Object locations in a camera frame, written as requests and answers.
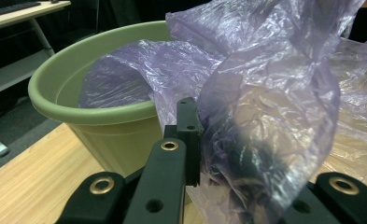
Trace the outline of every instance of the black chair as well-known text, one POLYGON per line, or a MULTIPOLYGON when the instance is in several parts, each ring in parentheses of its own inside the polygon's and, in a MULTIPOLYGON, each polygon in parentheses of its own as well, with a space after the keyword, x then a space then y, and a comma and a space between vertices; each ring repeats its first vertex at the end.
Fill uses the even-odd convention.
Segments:
POLYGON ((72 5, 66 8, 67 32, 56 37, 56 42, 62 49, 100 33, 99 2, 100 0, 71 0, 72 5))

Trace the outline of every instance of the green plastic tub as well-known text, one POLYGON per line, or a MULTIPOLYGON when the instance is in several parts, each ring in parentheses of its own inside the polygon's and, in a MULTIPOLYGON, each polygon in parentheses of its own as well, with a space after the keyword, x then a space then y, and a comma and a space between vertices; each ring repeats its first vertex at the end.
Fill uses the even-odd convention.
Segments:
POLYGON ((146 164, 162 139, 155 105, 143 102, 111 108, 78 108, 82 79, 100 56, 139 39, 169 40, 165 21, 126 26, 90 37, 43 63, 29 83, 34 107, 66 123, 99 163, 127 176, 146 164))

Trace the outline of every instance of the brass insert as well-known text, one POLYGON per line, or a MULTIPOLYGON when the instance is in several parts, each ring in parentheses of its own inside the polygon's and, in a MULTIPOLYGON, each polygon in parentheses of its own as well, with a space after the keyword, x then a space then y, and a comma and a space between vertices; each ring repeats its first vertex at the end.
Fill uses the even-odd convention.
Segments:
POLYGON ((344 194, 356 195, 359 193, 359 189, 354 183, 342 177, 332 177, 329 179, 329 183, 334 189, 337 189, 344 194))
POLYGON ((177 149, 179 145, 176 142, 164 142, 161 144, 161 148, 167 151, 173 151, 177 149))
POLYGON ((99 177, 90 185, 90 192, 92 194, 105 194, 114 187, 114 180, 110 176, 99 177), (107 185, 104 188, 99 188, 100 183, 105 182, 107 185))

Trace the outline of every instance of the gray floor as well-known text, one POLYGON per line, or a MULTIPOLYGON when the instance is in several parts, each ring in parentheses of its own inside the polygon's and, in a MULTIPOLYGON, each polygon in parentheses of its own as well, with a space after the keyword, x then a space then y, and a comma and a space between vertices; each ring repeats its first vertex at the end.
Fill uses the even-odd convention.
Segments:
POLYGON ((0 141, 10 150, 6 156, 0 158, 0 167, 22 153, 59 124, 61 123, 39 114, 28 98, 23 99, 0 118, 0 141))

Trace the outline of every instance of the white shelf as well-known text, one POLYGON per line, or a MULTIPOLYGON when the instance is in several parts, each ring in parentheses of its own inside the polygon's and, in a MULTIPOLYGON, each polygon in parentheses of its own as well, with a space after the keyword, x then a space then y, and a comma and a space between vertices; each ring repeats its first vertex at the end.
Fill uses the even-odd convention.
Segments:
POLYGON ((35 70, 48 58, 48 53, 45 50, 40 50, 33 55, 0 68, 0 91, 31 77, 35 70))

